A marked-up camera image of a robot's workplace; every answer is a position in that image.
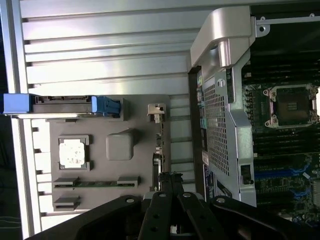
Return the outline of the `silver CPU chip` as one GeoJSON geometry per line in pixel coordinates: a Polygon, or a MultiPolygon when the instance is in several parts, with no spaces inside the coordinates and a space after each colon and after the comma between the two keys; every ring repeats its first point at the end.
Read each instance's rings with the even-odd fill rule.
{"type": "Polygon", "coordinates": [[[64,139],[59,143],[61,169],[84,169],[86,167],[85,143],[80,139],[64,139]]]}

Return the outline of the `blue expansion slot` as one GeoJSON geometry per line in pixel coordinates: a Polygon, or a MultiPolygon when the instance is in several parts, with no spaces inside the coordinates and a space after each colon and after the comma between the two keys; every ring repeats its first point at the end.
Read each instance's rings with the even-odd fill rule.
{"type": "Polygon", "coordinates": [[[263,172],[255,172],[254,177],[256,179],[264,179],[264,178],[286,178],[286,177],[296,177],[300,174],[303,174],[308,169],[286,169],[286,170],[274,170],[274,171],[263,171],[263,172]]]}

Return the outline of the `CPU socket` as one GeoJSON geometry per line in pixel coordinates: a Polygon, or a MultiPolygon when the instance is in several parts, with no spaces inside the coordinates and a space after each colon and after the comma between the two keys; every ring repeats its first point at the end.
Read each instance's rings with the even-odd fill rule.
{"type": "Polygon", "coordinates": [[[270,129],[305,128],[320,123],[317,112],[318,87],[309,84],[278,85],[263,90],[268,98],[270,129]]]}

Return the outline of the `green motherboard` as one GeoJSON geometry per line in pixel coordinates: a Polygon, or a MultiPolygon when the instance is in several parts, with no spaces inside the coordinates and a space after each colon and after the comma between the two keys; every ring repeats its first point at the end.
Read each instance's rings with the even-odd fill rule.
{"type": "Polygon", "coordinates": [[[256,204],[320,229],[320,60],[242,69],[252,126],[256,204]]]}

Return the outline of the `grey plastic parts rack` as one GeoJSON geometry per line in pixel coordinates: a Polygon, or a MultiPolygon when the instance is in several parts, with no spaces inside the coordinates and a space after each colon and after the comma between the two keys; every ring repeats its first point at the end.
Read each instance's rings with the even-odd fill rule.
{"type": "Polygon", "coordinates": [[[38,127],[33,142],[36,188],[41,215],[75,214],[95,208],[122,195],[141,197],[153,186],[155,124],[150,122],[148,104],[164,103],[167,124],[171,101],[164,94],[113,95],[121,99],[120,118],[89,116],[79,118],[35,118],[38,127]],[[80,139],[85,143],[86,167],[61,169],[59,143],[80,139]],[[139,180],[138,187],[54,188],[58,179],[82,181],[139,180]]]}

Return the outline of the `blue disk carrier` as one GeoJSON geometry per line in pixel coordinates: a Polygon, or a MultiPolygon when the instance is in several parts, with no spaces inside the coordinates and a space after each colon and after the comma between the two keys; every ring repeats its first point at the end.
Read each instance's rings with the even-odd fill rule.
{"type": "Polygon", "coordinates": [[[123,111],[123,101],[106,95],[73,95],[91,96],[92,112],[89,113],[32,113],[32,106],[36,96],[29,93],[5,93],[1,113],[13,118],[86,118],[107,117],[120,118],[123,111]]]}

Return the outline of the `open black PC case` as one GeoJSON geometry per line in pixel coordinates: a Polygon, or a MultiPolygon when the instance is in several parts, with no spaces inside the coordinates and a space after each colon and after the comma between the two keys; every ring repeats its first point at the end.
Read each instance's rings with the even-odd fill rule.
{"type": "Polygon", "coordinates": [[[252,125],[242,70],[320,61],[320,2],[223,7],[205,19],[190,48],[203,163],[217,195],[257,206],[252,125]]]}

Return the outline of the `green RAM stick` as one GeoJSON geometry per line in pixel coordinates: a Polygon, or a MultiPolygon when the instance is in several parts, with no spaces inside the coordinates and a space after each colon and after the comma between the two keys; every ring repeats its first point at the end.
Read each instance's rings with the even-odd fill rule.
{"type": "Polygon", "coordinates": [[[80,178],[59,178],[53,182],[54,188],[75,189],[75,188],[137,188],[139,179],[116,180],[116,181],[84,181],[80,178]]]}

